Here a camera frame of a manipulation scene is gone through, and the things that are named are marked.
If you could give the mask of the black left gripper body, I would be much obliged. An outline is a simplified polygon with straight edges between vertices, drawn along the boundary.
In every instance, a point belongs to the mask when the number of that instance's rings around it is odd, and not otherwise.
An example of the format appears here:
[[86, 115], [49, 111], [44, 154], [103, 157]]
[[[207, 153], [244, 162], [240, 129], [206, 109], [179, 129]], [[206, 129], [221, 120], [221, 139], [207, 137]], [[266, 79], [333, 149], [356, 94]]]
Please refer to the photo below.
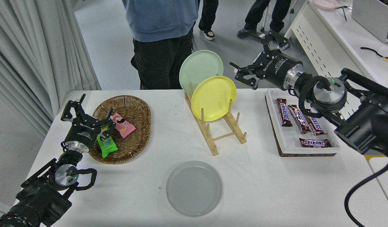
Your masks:
[[100, 126], [97, 119], [74, 118], [66, 136], [66, 147], [68, 149], [92, 149], [99, 133]]

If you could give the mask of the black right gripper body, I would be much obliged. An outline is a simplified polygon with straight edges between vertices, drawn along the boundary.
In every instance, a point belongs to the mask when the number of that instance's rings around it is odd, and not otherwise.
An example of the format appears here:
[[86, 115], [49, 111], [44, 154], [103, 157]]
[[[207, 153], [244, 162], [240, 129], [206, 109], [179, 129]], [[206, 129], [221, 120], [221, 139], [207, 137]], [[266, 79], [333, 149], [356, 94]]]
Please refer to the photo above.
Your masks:
[[281, 90], [288, 90], [295, 87], [299, 76], [304, 73], [303, 63], [281, 53], [269, 60], [260, 73], [262, 79], [266, 79]]

